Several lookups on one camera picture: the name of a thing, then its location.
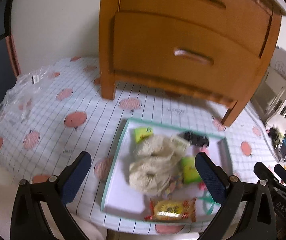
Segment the cream lace fabric bundle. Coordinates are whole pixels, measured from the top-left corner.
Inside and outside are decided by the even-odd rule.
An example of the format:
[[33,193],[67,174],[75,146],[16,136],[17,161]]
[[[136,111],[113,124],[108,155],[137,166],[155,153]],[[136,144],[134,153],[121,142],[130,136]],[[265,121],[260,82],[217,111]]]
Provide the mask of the cream lace fabric bundle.
[[178,171],[178,163],[185,156],[175,151],[170,137],[162,134],[140,142],[134,155],[135,161],[129,165],[129,185],[148,196],[158,196],[168,187]]

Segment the wooden nightstand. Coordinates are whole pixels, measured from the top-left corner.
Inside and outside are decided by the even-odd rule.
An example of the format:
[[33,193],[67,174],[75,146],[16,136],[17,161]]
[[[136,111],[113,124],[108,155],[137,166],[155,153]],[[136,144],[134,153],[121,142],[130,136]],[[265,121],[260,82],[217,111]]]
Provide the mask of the wooden nightstand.
[[101,0],[101,95],[118,81],[225,105],[231,126],[268,68],[286,10],[276,0]]

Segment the white grid pomegranate mat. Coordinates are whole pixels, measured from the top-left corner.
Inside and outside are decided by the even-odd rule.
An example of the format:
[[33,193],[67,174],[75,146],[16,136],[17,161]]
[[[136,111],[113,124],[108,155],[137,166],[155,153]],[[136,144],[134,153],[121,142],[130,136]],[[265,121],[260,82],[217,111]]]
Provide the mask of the white grid pomegranate mat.
[[115,154],[127,119],[136,118],[191,129],[227,140],[232,172],[254,183],[255,163],[273,168],[270,139],[251,105],[230,127],[220,124],[225,108],[189,96],[177,99],[164,91],[119,82],[113,101],[100,96],[95,58],[63,59],[55,64],[56,77],[48,90],[33,101],[25,121],[0,122],[0,163],[17,179],[59,174],[81,151],[93,165],[68,209],[78,217],[115,231],[156,235],[154,224],[127,220],[101,211],[106,185],[103,170]]

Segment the black toy car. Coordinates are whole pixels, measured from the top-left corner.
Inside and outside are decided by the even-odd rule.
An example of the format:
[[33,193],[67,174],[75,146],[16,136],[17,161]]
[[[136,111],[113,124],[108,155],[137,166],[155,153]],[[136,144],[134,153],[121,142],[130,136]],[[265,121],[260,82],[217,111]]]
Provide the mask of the black toy car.
[[188,141],[193,146],[209,147],[209,138],[206,135],[200,135],[193,131],[184,131],[179,134],[181,138]]

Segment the colourful plastic block toy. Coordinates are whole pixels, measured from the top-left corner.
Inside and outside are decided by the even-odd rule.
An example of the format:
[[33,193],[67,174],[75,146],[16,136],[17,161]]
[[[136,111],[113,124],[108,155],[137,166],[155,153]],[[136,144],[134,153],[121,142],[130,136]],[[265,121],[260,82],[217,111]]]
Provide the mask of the colourful plastic block toy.
[[198,184],[198,189],[200,189],[201,191],[205,191],[207,189],[203,181]]

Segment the wooden drawer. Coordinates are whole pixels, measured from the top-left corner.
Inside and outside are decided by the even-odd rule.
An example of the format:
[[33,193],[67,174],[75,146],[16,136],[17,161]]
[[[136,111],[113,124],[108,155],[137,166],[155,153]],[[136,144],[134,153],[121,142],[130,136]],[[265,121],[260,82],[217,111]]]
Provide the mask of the wooden drawer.
[[270,14],[253,0],[120,0],[123,11],[144,12],[200,25],[261,55]]
[[119,12],[113,68],[158,77],[239,99],[260,60],[226,37],[172,18]]

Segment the green plastic toy figure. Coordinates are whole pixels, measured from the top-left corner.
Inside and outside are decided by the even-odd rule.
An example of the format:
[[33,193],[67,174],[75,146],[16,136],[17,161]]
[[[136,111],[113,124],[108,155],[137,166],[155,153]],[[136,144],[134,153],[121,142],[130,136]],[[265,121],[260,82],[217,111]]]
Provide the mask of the green plastic toy figure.
[[220,208],[220,204],[216,203],[208,190],[204,190],[203,195],[198,198],[202,203],[204,214],[207,216],[215,215]]

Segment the cream plastic clip holder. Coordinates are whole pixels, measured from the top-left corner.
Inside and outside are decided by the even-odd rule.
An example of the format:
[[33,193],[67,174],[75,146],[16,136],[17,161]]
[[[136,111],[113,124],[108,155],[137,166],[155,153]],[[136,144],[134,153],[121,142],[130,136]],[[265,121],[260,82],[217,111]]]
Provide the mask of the cream plastic clip holder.
[[179,137],[179,136],[172,136],[170,137],[170,141],[173,144],[173,147],[176,152],[180,153],[181,155],[186,155],[187,150],[190,147],[190,142]]

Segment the green tissue pack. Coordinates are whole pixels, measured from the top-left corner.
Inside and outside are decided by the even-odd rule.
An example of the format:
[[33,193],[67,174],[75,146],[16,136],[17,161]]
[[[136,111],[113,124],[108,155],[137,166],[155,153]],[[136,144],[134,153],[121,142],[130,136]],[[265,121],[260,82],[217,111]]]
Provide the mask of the green tissue pack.
[[183,157],[180,163],[182,168],[184,184],[188,185],[190,183],[200,183],[202,181],[195,166],[194,156]]
[[153,129],[151,127],[138,127],[134,129],[134,139],[137,144],[152,135]]

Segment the pastel braided rope scrunchie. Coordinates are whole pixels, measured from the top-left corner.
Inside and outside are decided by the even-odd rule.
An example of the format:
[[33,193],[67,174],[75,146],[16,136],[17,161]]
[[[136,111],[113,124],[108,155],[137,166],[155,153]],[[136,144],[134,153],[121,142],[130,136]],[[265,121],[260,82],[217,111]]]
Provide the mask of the pastel braided rope scrunchie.
[[163,197],[170,199],[175,190],[181,189],[183,187],[183,175],[181,173],[173,176],[168,184],[168,187],[163,192]]

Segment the yellow red snack packet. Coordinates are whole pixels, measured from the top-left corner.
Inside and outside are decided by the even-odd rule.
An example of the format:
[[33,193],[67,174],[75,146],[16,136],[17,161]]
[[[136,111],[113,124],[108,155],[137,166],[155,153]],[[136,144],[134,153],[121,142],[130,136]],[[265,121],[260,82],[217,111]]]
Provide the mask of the yellow red snack packet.
[[196,198],[186,200],[150,200],[151,214],[144,220],[158,222],[196,221]]

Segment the teal rimmed white tray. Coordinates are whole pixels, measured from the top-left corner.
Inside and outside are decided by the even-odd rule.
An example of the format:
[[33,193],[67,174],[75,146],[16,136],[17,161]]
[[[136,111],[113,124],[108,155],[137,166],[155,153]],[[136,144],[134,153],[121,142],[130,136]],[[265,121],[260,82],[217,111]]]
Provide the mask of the teal rimmed white tray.
[[[131,188],[128,183],[129,165],[134,162],[134,129],[138,127],[151,127],[154,134],[168,137],[179,135],[186,131],[184,128],[129,118],[123,128],[118,147],[114,155],[112,166],[104,188],[101,201],[101,210],[106,214],[126,220],[144,221],[150,214],[150,197]],[[204,191],[198,189],[198,183],[184,185],[173,192],[174,200],[196,198],[197,222],[209,222],[215,215],[204,214],[202,203],[198,199]]]

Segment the white side table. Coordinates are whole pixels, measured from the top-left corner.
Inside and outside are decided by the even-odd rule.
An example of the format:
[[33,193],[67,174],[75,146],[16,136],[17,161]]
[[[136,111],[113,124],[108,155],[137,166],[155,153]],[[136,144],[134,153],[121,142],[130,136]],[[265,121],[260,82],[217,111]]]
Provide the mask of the white side table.
[[286,50],[277,46],[268,69],[251,98],[258,116],[263,122],[274,113],[286,91]]

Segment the clear plastic bag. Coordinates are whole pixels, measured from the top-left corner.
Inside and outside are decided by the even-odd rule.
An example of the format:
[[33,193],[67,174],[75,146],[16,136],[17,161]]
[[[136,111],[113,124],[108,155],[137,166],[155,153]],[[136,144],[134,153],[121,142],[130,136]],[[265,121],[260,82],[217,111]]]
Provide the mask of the clear plastic bag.
[[19,75],[14,87],[7,90],[0,104],[0,122],[19,123],[27,120],[36,100],[43,96],[54,78],[53,66],[43,66]]

